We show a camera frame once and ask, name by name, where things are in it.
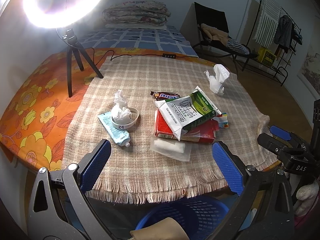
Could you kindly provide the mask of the white plastic bag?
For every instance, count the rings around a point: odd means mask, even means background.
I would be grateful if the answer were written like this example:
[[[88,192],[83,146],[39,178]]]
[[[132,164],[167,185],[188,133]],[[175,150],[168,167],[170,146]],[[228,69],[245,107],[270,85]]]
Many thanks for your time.
[[[230,72],[222,64],[215,64],[213,67],[214,75],[210,75],[209,71],[204,72],[207,80],[209,81],[210,90],[217,95],[224,94],[224,83],[230,77]]]

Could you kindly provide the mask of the blue plastic trash basket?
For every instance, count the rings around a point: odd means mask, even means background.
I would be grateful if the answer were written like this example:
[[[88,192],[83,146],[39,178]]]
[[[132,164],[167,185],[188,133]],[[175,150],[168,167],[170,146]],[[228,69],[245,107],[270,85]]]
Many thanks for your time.
[[[170,217],[178,222],[189,239],[208,239],[223,221],[237,198],[236,195],[232,195],[218,200],[201,195],[159,204],[138,222],[135,229],[147,228]]]

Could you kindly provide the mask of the white plush slippers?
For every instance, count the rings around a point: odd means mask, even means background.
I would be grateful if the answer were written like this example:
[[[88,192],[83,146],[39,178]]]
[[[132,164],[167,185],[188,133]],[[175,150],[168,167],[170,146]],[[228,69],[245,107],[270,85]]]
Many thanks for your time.
[[[317,181],[314,181],[310,185],[305,185],[301,187],[297,193],[296,198],[297,202],[293,206],[295,215],[297,217],[302,217],[306,215],[316,204],[317,195],[319,191],[319,184]]]

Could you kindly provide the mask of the light blue toothpaste tube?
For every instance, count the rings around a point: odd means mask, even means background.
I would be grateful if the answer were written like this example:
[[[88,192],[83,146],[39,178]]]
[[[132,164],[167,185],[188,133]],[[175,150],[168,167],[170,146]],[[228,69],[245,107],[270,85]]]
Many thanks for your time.
[[[114,127],[110,112],[98,115],[98,119],[118,146],[130,147],[131,138],[129,132]]]

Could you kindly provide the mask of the red cardboard box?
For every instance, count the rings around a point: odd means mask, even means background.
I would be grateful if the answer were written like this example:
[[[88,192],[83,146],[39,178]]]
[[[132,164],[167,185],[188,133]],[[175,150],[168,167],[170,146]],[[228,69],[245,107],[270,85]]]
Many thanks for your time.
[[[208,120],[204,124],[196,127],[195,129],[181,135],[182,141],[199,142],[212,144],[216,139],[216,131],[219,130],[217,121]],[[155,136],[164,139],[175,139],[170,127],[165,122],[159,110],[155,111]]]

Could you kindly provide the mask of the white wristband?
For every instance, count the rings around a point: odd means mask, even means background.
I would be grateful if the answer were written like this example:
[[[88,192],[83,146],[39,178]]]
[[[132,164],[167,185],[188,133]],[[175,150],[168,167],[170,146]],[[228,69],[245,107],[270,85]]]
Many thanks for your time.
[[[125,111],[116,118],[111,116],[112,125],[120,130],[126,130],[133,127],[139,118],[139,111],[133,107],[127,107]]]

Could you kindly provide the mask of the colourful paper cup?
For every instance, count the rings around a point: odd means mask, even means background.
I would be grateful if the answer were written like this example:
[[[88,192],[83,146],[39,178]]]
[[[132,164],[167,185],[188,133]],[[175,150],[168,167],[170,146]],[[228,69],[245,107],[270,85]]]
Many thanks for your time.
[[[217,115],[213,117],[213,120],[217,121],[219,128],[228,128],[228,115],[227,113],[222,113],[220,115]]]

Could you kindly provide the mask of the crumpled white tissue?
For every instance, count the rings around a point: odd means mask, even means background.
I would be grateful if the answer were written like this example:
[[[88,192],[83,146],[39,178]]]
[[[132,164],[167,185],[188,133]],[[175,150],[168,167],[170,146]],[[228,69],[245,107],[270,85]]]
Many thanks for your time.
[[[114,106],[111,109],[111,115],[116,118],[118,115],[121,115],[123,111],[128,107],[127,100],[122,95],[122,90],[119,89],[114,94]]]

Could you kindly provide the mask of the orange floral bed sheet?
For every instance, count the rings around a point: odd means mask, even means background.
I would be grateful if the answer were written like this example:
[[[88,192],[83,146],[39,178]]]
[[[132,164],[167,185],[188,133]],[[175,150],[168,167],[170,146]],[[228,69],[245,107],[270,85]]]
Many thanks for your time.
[[[105,61],[116,64],[140,57],[141,62],[146,62],[147,57],[166,59],[161,57],[161,51],[147,49],[103,48],[95,52],[95,59],[98,56],[101,72]],[[73,59],[73,96],[69,98],[66,53],[48,57],[28,77],[1,117],[1,147],[5,154],[14,154],[33,169],[60,170],[68,128],[94,77],[88,63],[81,72]]]

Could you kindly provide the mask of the yellow box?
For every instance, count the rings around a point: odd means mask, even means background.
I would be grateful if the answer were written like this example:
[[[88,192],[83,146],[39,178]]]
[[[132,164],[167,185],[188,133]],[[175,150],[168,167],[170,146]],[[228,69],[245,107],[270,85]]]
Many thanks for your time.
[[[257,61],[266,65],[267,67],[272,67],[273,63],[276,60],[276,55],[274,55],[270,50],[260,47],[258,50],[258,58]]]

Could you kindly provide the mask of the beige cloth in basket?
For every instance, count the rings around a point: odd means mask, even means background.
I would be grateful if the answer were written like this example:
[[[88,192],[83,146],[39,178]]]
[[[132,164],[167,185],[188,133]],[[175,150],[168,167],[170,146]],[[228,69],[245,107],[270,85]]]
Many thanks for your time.
[[[135,240],[189,240],[183,228],[173,218],[166,218],[143,229],[130,231],[131,238]]]

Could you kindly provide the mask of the dark jacket on rack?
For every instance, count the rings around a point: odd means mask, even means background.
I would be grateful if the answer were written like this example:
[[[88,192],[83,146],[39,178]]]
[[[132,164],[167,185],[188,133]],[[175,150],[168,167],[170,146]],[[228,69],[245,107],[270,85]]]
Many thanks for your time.
[[[285,51],[285,53],[288,52],[292,41],[292,25],[293,23],[289,16],[281,16],[276,29],[276,34],[274,36],[274,43],[280,46],[280,48]]]

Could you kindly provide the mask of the snickers bar wrapper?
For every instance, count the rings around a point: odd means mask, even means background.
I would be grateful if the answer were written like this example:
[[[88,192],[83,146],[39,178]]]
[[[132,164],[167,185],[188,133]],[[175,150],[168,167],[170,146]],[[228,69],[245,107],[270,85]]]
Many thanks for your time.
[[[150,95],[156,100],[172,100],[172,99],[178,99],[180,98],[180,95],[177,93],[171,93],[171,92],[154,92],[151,91]]]

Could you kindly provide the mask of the black tripod stand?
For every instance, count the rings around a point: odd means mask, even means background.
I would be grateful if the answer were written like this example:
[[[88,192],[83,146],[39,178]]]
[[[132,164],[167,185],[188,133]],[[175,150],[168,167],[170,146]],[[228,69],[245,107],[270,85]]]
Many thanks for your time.
[[[84,64],[81,58],[82,56],[99,78],[103,79],[104,76],[101,74],[100,70],[97,68],[96,64],[93,62],[93,59],[89,56],[88,52],[85,50],[82,44],[78,41],[78,38],[75,35],[74,30],[72,28],[66,30],[65,35],[63,35],[62,37],[62,40],[68,46],[67,53],[66,53],[67,90],[68,90],[68,97],[71,98],[73,96],[72,57],[75,58],[76,63],[81,72],[84,71]]]

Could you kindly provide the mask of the black folding chair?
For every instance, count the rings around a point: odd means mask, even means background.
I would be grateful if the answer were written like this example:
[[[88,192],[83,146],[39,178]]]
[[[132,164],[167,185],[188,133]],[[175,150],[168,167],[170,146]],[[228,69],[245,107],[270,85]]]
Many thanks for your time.
[[[243,68],[246,67],[249,60],[259,56],[256,51],[251,50],[247,45],[238,42],[229,35],[229,28],[225,12],[218,11],[200,3],[194,2],[198,42],[193,48],[212,47],[225,52],[224,57],[230,56],[235,66],[236,58],[246,59]]]

